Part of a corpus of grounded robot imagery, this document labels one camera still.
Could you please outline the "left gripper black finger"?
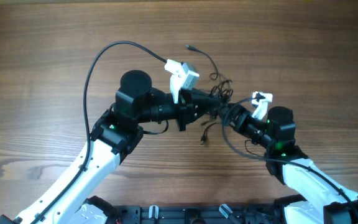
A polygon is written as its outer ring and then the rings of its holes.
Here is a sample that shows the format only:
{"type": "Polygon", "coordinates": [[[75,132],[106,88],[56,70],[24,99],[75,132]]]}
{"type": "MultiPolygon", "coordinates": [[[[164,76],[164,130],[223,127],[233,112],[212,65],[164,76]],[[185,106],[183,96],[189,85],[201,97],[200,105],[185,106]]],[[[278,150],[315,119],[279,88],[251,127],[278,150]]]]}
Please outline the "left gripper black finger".
{"type": "Polygon", "coordinates": [[[219,106],[221,104],[217,96],[212,96],[196,88],[193,89],[193,101],[204,106],[219,106]]]}
{"type": "Polygon", "coordinates": [[[212,113],[220,106],[219,101],[200,101],[195,103],[195,119],[199,119],[207,113],[212,113]]]}

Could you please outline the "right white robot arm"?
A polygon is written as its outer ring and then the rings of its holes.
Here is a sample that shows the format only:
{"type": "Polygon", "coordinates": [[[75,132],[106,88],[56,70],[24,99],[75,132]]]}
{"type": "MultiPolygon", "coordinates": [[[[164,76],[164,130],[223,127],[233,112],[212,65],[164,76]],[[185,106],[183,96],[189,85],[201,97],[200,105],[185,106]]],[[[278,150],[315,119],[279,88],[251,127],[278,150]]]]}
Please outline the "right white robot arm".
{"type": "Polygon", "coordinates": [[[239,103],[221,111],[223,126],[265,149],[263,156],[240,151],[249,159],[265,161],[270,175],[297,195],[275,201],[276,218],[284,223],[358,223],[358,193],[345,188],[324,172],[296,145],[293,111],[270,108],[267,120],[252,117],[239,103]]]}

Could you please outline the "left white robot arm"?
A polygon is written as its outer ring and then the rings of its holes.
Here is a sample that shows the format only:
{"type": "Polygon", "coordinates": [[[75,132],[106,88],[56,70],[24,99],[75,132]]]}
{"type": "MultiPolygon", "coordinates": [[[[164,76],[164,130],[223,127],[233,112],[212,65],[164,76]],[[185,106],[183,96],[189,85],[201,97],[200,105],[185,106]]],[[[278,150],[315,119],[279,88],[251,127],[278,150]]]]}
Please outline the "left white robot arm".
{"type": "Polygon", "coordinates": [[[108,215],[87,205],[90,193],[132,153],[144,135],[141,123],[175,120],[180,131],[210,111],[220,100],[195,88],[164,93],[152,87],[141,70],[123,74],[116,101],[97,120],[75,161],[57,181],[14,219],[0,223],[104,223],[108,215]]]}

